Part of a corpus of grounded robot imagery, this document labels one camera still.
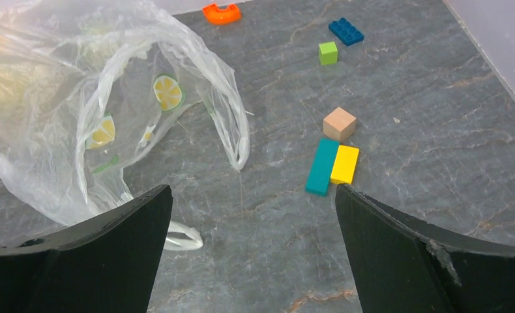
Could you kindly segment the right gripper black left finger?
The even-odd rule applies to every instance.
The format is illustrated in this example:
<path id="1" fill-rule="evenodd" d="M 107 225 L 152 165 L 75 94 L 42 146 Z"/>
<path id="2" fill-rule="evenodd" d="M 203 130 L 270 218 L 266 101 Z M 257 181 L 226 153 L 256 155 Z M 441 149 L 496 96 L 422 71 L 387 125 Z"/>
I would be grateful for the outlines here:
<path id="1" fill-rule="evenodd" d="M 173 196 L 128 203 L 19 246 L 0 246 L 0 312 L 145 312 Z"/>

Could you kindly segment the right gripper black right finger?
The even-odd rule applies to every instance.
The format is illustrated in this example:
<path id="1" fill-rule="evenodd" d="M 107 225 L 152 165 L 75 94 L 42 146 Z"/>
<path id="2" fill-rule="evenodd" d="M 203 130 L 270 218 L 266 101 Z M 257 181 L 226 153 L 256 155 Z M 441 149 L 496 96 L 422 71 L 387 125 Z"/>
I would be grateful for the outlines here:
<path id="1" fill-rule="evenodd" d="M 425 222 L 339 185 L 338 222 L 364 312 L 515 312 L 515 246 Z"/>

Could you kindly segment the clear plastic bag of fruits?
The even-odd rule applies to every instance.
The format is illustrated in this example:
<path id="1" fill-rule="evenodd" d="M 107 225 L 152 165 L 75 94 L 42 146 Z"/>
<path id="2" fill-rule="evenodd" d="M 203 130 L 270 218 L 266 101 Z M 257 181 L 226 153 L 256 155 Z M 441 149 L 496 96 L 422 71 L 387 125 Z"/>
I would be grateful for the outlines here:
<path id="1" fill-rule="evenodd" d="M 192 105 L 235 170 L 250 129 L 233 69 L 153 1 L 0 1 L 0 180 L 72 226 L 133 196 L 124 169 Z"/>

